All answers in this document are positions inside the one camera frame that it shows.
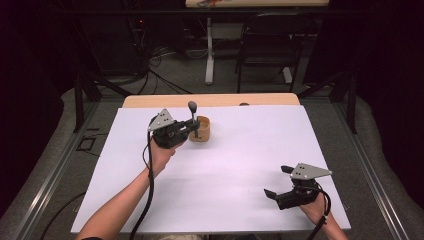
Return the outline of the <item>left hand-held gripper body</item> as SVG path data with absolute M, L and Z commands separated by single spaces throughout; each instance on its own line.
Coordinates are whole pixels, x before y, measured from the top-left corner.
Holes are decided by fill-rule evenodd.
M 164 108 L 149 123 L 148 131 L 156 144 L 170 149 L 183 143 L 189 136 L 189 129 L 184 121 L 175 120 L 169 111 Z

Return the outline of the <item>white desk leg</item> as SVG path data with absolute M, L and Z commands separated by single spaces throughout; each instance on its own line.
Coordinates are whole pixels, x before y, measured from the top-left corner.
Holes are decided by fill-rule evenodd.
M 214 54 L 213 54 L 213 40 L 212 40 L 212 22 L 211 19 L 207 19 L 207 61 L 206 61 L 206 72 L 205 72 L 205 84 L 213 84 L 214 75 Z

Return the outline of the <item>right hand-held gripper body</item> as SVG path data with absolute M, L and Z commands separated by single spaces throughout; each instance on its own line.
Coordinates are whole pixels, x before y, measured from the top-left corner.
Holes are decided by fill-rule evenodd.
M 322 191 L 317 178 L 331 176 L 332 171 L 320 167 L 298 163 L 290 175 L 293 183 L 291 191 L 279 194 L 276 202 L 281 210 L 313 202 Z

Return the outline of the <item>black folding chair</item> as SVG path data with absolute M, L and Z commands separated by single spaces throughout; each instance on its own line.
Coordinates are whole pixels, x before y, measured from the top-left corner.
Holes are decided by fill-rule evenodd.
M 237 92 L 241 91 L 244 67 L 278 67 L 280 72 L 292 68 L 292 92 L 306 38 L 314 28 L 314 19 L 303 14 L 259 13 L 247 19 L 235 68 Z

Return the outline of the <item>person's left hand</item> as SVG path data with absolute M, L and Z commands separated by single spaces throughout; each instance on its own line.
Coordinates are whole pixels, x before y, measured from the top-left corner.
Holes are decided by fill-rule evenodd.
M 161 148 L 154 140 L 150 141 L 150 156 L 153 176 L 157 177 L 166 167 L 170 158 L 176 153 L 176 148 Z

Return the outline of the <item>black metal frame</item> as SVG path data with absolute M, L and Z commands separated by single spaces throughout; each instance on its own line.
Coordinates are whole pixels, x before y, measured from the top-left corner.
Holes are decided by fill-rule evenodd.
M 307 98 L 313 93 L 321 90 L 326 85 L 333 83 L 329 99 L 332 103 L 341 102 L 344 97 L 347 97 L 347 110 L 346 110 L 346 123 L 353 134 L 357 133 L 356 130 L 356 84 L 357 78 L 352 71 L 343 71 L 334 74 L 330 78 L 319 82 L 311 88 L 297 94 L 299 99 Z
M 96 86 L 97 83 L 120 94 L 123 97 L 128 97 L 131 95 L 129 91 L 124 90 L 123 88 L 110 82 L 99 74 L 95 74 L 94 72 L 90 71 L 80 70 L 74 80 L 74 99 L 76 114 L 74 132 L 78 132 L 85 122 L 83 95 L 86 95 L 90 101 L 94 102 L 98 102 L 102 98 L 102 94 Z

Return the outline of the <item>person's right hand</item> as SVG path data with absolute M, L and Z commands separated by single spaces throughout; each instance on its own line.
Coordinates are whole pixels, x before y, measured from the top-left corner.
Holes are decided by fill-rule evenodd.
M 319 193 L 313 202 L 301 205 L 300 209 L 313 224 L 317 225 L 326 210 L 325 196 Z

